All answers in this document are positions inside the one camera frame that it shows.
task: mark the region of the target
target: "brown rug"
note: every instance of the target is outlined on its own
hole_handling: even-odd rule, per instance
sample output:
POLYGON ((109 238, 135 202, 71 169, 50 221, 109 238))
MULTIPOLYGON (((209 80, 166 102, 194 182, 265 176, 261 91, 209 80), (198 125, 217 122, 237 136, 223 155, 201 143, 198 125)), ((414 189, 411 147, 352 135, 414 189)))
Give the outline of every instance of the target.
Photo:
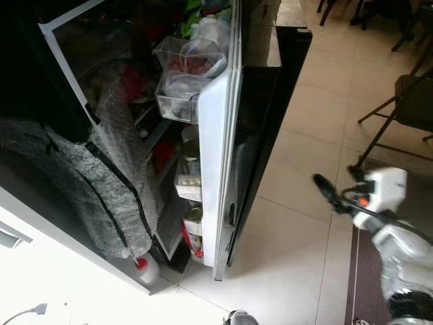
MULTIPOLYGON (((365 163, 366 170, 378 167, 383 165, 365 163)), ((433 238, 433 177, 408 173, 406 199, 397 215, 433 238)), ((382 262, 370 234, 354 228, 345 325, 352 325, 354 318, 370 325, 385 325, 390 321, 388 304, 380 289, 381 268, 382 262)))

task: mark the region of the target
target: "plastic bottle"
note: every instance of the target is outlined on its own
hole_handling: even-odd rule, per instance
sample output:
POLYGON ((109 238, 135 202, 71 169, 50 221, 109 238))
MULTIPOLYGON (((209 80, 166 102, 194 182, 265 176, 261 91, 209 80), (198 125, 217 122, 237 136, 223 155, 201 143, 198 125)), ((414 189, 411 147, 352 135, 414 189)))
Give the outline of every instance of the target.
POLYGON ((153 285, 160 275, 160 267, 149 253, 137 258, 137 264, 134 266, 134 278, 144 286, 153 285))

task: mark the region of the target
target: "jar lid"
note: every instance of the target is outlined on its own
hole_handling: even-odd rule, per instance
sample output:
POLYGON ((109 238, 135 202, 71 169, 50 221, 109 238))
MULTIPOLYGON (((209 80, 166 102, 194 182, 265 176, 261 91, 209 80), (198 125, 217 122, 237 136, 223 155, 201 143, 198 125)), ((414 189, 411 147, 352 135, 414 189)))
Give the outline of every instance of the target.
POLYGON ((200 157, 200 146, 198 139, 185 142, 182 153, 187 161, 195 161, 200 157))
POLYGON ((200 222, 203 217, 203 210, 201 206, 190 208, 185 214, 185 219, 193 222, 200 222))

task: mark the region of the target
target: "bubble wrap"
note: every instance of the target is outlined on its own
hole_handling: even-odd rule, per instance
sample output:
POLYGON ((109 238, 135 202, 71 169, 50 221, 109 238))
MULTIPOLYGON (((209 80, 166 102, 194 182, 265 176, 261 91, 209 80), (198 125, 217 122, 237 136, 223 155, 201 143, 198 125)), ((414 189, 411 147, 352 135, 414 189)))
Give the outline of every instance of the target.
POLYGON ((139 137, 119 78, 104 87, 96 109, 101 120, 97 134, 112 162, 137 189, 150 229, 155 232, 164 207, 154 169, 152 152, 139 137))

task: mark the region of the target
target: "orange part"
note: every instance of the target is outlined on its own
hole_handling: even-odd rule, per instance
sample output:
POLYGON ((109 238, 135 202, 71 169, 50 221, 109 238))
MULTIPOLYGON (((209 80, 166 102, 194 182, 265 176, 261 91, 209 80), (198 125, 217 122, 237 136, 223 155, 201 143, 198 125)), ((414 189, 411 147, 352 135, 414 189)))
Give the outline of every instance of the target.
POLYGON ((369 204, 369 202, 366 198, 360 198, 360 199, 358 199, 358 202, 364 208, 369 204))

